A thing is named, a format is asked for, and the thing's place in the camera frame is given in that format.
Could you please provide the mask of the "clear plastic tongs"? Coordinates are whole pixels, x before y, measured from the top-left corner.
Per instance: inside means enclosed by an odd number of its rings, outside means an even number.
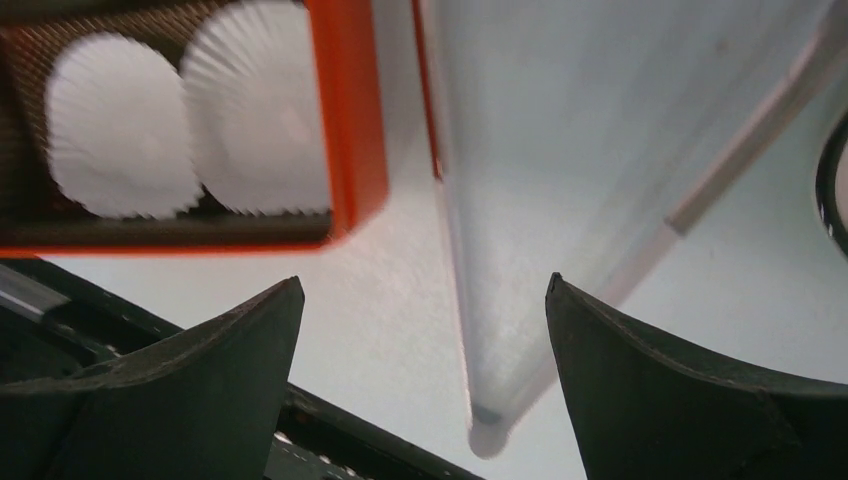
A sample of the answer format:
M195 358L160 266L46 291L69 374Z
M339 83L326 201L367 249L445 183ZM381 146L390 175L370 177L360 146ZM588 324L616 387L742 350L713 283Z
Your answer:
M843 1L418 1L474 454L555 382L553 273L711 349L843 382L814 179Z

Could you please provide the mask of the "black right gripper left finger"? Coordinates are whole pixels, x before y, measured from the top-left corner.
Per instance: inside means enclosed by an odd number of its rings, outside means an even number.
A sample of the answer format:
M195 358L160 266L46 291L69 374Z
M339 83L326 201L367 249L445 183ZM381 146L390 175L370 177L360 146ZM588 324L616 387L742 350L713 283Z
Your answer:
M292 277L63 379L1 388L5 479L259 479L305 295Z

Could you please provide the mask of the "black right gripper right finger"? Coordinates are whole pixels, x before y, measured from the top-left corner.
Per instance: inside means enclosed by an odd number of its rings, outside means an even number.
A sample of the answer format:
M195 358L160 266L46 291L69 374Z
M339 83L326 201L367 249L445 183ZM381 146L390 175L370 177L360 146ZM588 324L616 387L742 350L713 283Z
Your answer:
M590 479L843 479L847 388L717 353L561 275L545 297Z

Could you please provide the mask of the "orange cookie box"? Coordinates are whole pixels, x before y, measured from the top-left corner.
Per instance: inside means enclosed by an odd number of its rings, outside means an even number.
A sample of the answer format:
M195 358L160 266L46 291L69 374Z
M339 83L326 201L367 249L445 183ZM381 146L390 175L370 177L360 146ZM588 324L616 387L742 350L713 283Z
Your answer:
M368 1L295 1L309 12L331 208L240 214L199 181L197 206L169 219L98 217L65 197L47 164L43 95L60 53L93 34L160 52L176 69L196 30L238 1L5 1L1 5L1 254L192 255L315 250L384 204L388 167L373 9Z

